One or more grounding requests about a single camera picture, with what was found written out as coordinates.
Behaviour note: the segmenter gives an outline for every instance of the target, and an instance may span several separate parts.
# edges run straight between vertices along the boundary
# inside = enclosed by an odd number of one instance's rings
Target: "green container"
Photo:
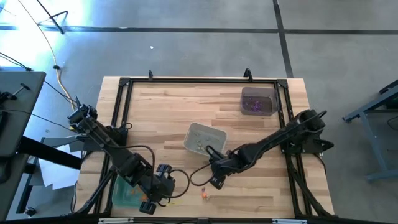
[[[138,185],[131,187],[121,176],[118,175],[114,183],[112,203],[117,207],[139,208],[142,202],[147,200],[146,195]]]

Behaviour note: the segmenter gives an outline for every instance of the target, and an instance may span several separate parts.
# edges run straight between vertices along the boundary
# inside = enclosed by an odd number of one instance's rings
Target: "concrete floor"
[[[23,2],[37,21],[45,19],[35,1]],[[272,0],[42,2],[53,13],[69,10],[66,24],[71,26],[277,28]],[[398,2],[394,0],[279,0],[279,5],[285,29],[398,29]],[[52,57],[41,34],[15,1],[6,3],[6,9],[17,17],[2,12],[0,22],[21,29],[0,31],[0,52],[45,71],[46,80],[57,85]],[[96,104],[105,75],[147,75],[151,69],[155,75],[240,77],[249,67],[255,77],[286,77],[278,34],[46,35],[63,68],[65,86],[91,105]],[[397,36],[288,34],[286,39],[294,77],[305,79],[311,107],[328,111],[323,138],[335,143],[325,153],[335,213],[397,223],[398,180],[366,182],[364,176],[378,170],[370,143],[358,121],[345,124],[341,119],[397,79]],[[67,125],[70,112],[70,105],[44,85],[34,113]],[[37,140],[71,134],[36,118],[31,118],[25,132]],[[36,187],[29,206],[37,208],[35,217],[62,215],[68,212],[72,194],[71,188]],[[15,207],[14,203],[8,219],[24,218],[13,212]]]

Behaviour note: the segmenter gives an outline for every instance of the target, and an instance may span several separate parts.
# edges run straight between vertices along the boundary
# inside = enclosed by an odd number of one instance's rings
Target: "plastic bin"
[[[112,203],[116,207],[139,208],[147,200],[138,185],[131,187],[121,176],[116,178],[112,193]]]
[[[277,93],[273,88],[244,87],[241,112],[244,115],[271,116],[278,111]]]
[[[206,152],[206,146],[211,146],[218,152],[223,152],[226,142],[226,132],[205,126],[198,123],[192,123],[185,136],[184,146],[192,152],[209,156]]]

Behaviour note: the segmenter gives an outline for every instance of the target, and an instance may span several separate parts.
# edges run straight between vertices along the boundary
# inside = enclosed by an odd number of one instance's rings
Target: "wood grain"
[[[120,77],[104,77],[99,94],[98,120],[110,124]],[[293,112],[297,114],[309,107],[304,81],[288,79]],[[273,88],[267,84],[232,83],[135,83],[127,121],[132,123],[128,143],[146,144],[155,151],[156,165],[170,164],[189,174],[207,163],[207,157],[187,151],[183,146],[185,134],[192,122],[212,126],[227,132],[225,150],[247,142],[256,142],[279,127],[277,113],[270,117],[245,116],[239,110],[241,90],[245,86]],[[125,96],[122,98],[120,122]],[[282,97],[285,119],[287,110]],[[145,149],[141,153],[148,161]],[[96,152],[83,164],[77,185],[76,209],[88,199],[98,184],[103,152]],[[310,190],[324,208],[333,213],[328,184],[323,166],[313,155],[303,155],[305,175]],[[207,180],[211,170],[194,175],[196,183]],[[174,194],[184,190],[187,181],[179,173]],[[201,187],[191,185],[188,192],[172,200],[167,207],[157,207],[153,217],[235,217],[272,218],[293,217],[292,199],[284,156],[276,147],[265,153],[256,165],[241,174],[228,177],[221,190],[206,185],[209,200],[201,198]],[[300,208],[304,212],[303,198],[298,189]],[[146,216],[136,208],[113,207],[112,216]]]

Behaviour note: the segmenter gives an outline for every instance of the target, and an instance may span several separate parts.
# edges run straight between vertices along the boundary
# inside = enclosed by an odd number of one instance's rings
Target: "wooden table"
[[[111,123],[120,77],[104,77],[99,94],[98,121]],[[288,79],[294,114],[309,107],[304,80]],[[145,144],[155,151],[156,165],[170,164],[191,174],[208,162],[208,158],[187,151],[183,140],[191,123],[201,123],[227,132],[225,150],[247,142],[256,142],[279,126],[278,115],[245,116],[239,110],[242,87],[267,87],[267,84],[237,83],[135,83],[127,121],[132,123],[127,145]],[[123,110],[119,112],[120,122]],[[135,149],[148,161],[150,153]],[[104,152],[95,152],[84,162],[76,187],[78,210],[93,193],[100,179]],[[333,213],[328,184],[321,162],[311,154],[303,154],[307,184],[326,211]],[[176,179],[174,195],[181,192],[186,177],[173,173]],[[193,176],[196,183],[211,176],[205,169]],[[300,208],[304,212],[302,193],[297,187]],[[265,153],[257,164],[240,174],[227,177],[221,190],[206,185],[209,200],[201,197],[201,187],[191,185],[188,192],[172,200],[167,207],[157,207],[153,217],[228,217],[228,218],[287,218],[294,217],[285,157],[276,147]],[[103,197],[101,211],[106,204]],[[131,208],[113,207],[112,216],[147,216]]]

